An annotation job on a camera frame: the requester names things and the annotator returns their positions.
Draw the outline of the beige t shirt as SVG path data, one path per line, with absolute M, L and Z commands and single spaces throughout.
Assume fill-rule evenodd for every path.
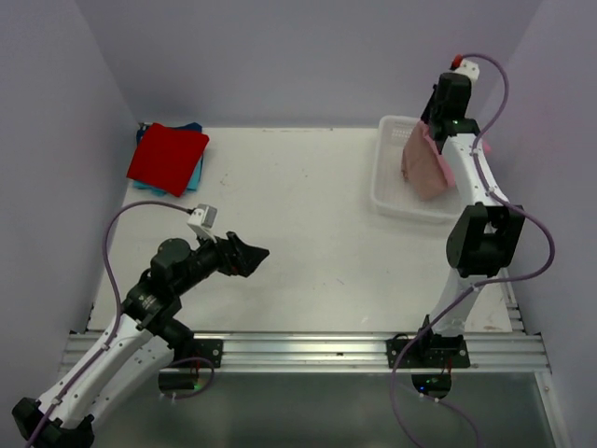
M 450 167 L 421 120 L 403 148 L 401 173 L 422 201 L 430 201 L 455 186 Z

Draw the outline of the white plastic basket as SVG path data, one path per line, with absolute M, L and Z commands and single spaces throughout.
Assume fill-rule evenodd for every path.
M 404 116 L 381 118 L 372 167 L 371 203 L 379 215 L 387 217 L 430 224 L 453 222 L 462 212 L 455 189 L 424 202 L 401 174 L 403 148 L 417 121 L 416 118 Z

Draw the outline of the pink t shirt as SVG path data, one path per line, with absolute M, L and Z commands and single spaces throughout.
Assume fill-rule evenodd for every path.
M 430 137 L 427 125 L 417 123 L 418 143 L 411 153 L 411 169 L 416 190 L 428 201 L 455 187 L 455 178 L 445 158 L 439 154 L 436 142 Z

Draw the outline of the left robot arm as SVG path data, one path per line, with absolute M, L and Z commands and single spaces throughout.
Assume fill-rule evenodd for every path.
M 13 408 L 29 447 L 90 447 L 95 430 L 159 370 L 193 361 L 194 334 L 175 315 L 181 297 L 212 273 L 248 277 L 270 254 L 230 231 L 192 248 L 164 241 L 91 349 L 53 387 Z

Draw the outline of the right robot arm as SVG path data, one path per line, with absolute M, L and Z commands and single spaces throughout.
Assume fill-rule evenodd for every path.
M 480 292 L 513 259 L 524 217 L 494 197 L 479 126 L 466 117 L 473 81 L 453 70 L 442 74 L 422 115 L 429 135 L 454 176 L 463 211 L 446 243 L 451 267 L 433 312 L 425 317 L 404 364 L 414 368 L 467 368 L 465 322 Z

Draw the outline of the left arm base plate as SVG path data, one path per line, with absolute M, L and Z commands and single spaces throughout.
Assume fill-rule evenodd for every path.
M 215 369 L 221 366 L 221 360 L 224 353 L 224 341 L 221 339 L 194 339 L 190 343 L 188 357 L 193 357 L 193 360 L 187 364 L 191 369 L 199 369 L 201 366 L 206 366 L 204 361 L 197 360 L 197 357 L 207 359 L 210 361 Z

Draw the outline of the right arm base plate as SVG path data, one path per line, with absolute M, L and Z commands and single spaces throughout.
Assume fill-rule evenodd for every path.
M 398 333 L 385 341 L 389 368 L 394 367 L 396 359 L 412 338 L 406 333 Z M 470 366 L 463 335 L 444 337 L 433 331 L 417 340 L 398 362 L 399 369 L 467 369 Z

